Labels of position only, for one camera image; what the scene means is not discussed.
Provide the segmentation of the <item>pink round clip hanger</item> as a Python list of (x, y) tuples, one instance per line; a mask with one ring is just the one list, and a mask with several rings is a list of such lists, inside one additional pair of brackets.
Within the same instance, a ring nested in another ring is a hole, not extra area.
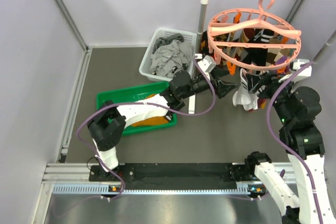
[[(242, 13), (248, 13), (248, 19), (243, 22), (228, 23), (228, 15), (235, 13), (241, 16)], [(291, 39), (294, 41), (293, 44), (288, 44), (286, 40), (281, 41), (279, 44), (250, 44), (246, 42), (233, 42), (233, 41), (216, 41), (215, 37), (221, 35), (229, 35), (237, 31), (244, 31), (245, 29), (269, 29), (275, 32), (275, 35), (281, 35), (286, 39)], [(282, 18), (268, 13), (263, 8), (263, 0), (258, 1), (258, 9), (251, 8), (238, 8), (238, 9), (228, 9), (221, 13), (215, 15), (211, 21), (208, 23), (207, 29), (208, 44), (210, 52), (214, 52), (214, 60), (216, 64), (224, 59), (225, 61), (230, 61), (236, 66), (255, 70), (255, 71), (267, 71), (284, 69), (293, 60), (296, 59), (301, 50), (301, 31), (295, 30), (288, 22)], [(224, 48), (267, 48), (267, 49), (279, 49), (287, 50), (291, 52), (289, 56), (286, 57), (285, 61), (278, 65), (269, 66), (257, 66), (253, 64), (245, 64), (238, 61), (236, 58), (231, 57), (229, 54), (223, 51)]]

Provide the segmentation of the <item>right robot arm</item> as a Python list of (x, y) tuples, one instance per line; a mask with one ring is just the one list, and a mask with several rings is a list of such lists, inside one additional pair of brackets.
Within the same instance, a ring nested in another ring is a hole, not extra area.
[(282, 223), (335, 223), (324, 174), (323, 137), (314, 123), (321, 112), (319, 94), (305, 86), (294, 90), (291, 75), (242, 71), (240, 78), (244, 96), (269, 99), (267, 112), (274, 108), (279, 116), (282, 128), (273, 137), (286, 150), (298, 192), (289, 188), (264, 153), (246, 158), (246, 176), (266, 186)]

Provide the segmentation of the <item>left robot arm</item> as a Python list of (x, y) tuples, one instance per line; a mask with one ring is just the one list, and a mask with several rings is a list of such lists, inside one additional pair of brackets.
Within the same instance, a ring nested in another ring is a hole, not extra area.
[(87, 122), (87, 128), (95, 144), (96, 157), (101, 166), (101, 174), (107, 180), (114, 180), (119, 174), (119, 162), (116, 145), (122, 133), (128, 126), (153, 118), (166, 117), (168, 114), (178, 113), (185, 106), (184, 99), (208, 89), (213, 98), (223, 98), (237, 84), (223, 81), (211, 74), (199, 73), (191, 77), (182, 70), (176, 73), (169, 82), (169, 86), (154, 96), (117, 105), (113, 101), (103, 104), (100, 112)]

